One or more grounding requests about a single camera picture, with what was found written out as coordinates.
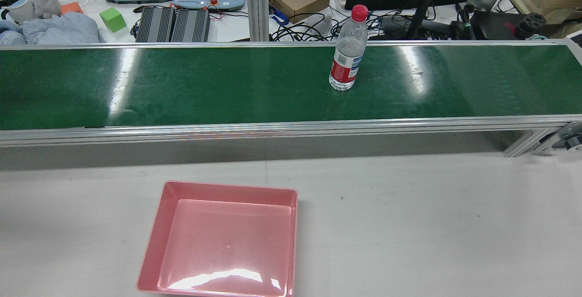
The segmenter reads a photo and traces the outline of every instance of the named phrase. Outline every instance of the white tabletop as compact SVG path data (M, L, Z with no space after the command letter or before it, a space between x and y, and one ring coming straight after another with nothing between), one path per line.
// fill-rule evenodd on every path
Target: white tabletop
M108 3L104 0L94 0L90 1L89 3L84 4L83 0L59 0L62 4L70 3L73 1L79 1L81 4L81 8L86 15L89 15L93 18L100 30L100 34L103 36L106 42L115 43L131 43L135 41L135 38L129 34L130 28L133 26L135 22L141 17L139 13L133 13L133 9L140 6L137 4L124 4L118 5L114 3ZM162 3L161 5L169 5L169 2ZM345 11L341 9L338 5L335 4L335 0L330 0L330 6L334 7L335 9L341 11L344 15L349 15L349 11ZM511 3L508 0L504 0L502 3L502 8L509 9L511 8ZM118 32L111 32L108 28L106 28L105 24L100 19L99 13L102 11L110 8L115 7L120 13L123 15L125 19L125 23L127 24L126 28L121 29ZM452 20L457 18L457 14L455 13L455 8L452 5L445 5L436 7L436 21L441 23L450 23ZM325 9L322 11L327 16L333 16L335 19L344 19L342 15L339 15L335 12L332 12L330 9ZM376 15L382 15L385 11L376 11ZM404 15L412 15L414 10L406 10L403 11ZM312 16L313 19L305 19L306 23L314 22L319 19L317 15ZM270 20L270 32L275 32L275 30L279 27L279 25L274 21ZM212 20L208 35L208 41L211 42L220 42L220 41L233 41L233 40L240 40L244 38L249 38L249 22L247 17L231 17L226 16L220 21Z
M151 296L135 282L168 180L297 189L298 297L582 296L581 153L19 165L91 158L43 150L0 150L2 296Z

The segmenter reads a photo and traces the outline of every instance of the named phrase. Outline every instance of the white mug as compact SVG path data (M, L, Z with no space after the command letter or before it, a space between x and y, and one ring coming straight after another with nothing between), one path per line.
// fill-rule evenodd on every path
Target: white mug
M22 24L24 21L36 19L35 7L30 0L19 0L12 5L7 5L3 8L8 9L8 15L10 15L12 20L18 24Z

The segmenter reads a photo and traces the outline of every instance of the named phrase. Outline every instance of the orange block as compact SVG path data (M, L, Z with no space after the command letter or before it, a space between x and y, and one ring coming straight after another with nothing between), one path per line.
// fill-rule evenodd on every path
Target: orange block
M79 3L77 3L76 1L74 3L61 5L60 12L62 13L62 15L69 13L69 11L76 11L77 13L83 14L81 6L79 6Z

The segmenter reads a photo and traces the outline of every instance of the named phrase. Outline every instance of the green conveyor belt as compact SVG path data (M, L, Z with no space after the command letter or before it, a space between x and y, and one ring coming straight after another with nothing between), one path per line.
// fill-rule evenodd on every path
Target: green conveyor belt
M0 129L582 113L560 45L369 46L355 86L332 47L0 50Z

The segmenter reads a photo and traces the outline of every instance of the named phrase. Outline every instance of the red bottle cap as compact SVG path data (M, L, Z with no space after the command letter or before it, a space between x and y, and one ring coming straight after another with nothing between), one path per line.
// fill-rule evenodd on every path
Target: red bottle cap
M368 18L368 7L365 5L355 5L351 9L351 17L356 22L364 22Z

